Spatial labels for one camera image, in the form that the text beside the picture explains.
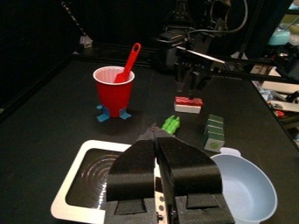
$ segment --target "red cup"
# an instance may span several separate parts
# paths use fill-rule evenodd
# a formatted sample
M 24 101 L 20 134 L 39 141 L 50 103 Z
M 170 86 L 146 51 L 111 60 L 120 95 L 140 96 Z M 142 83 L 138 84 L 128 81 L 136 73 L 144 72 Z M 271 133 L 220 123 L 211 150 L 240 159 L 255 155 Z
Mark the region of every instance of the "red cup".
M 135 73 L 131 71 L 128 81 L 115 83 L 118 74 L 124 71 L 122 66 L 104 66 L 94 72 L 98 82 L 98 97 L 102 105 L 108 109 L 111 117 L 120 116 L 120 110 L 127 108 Z

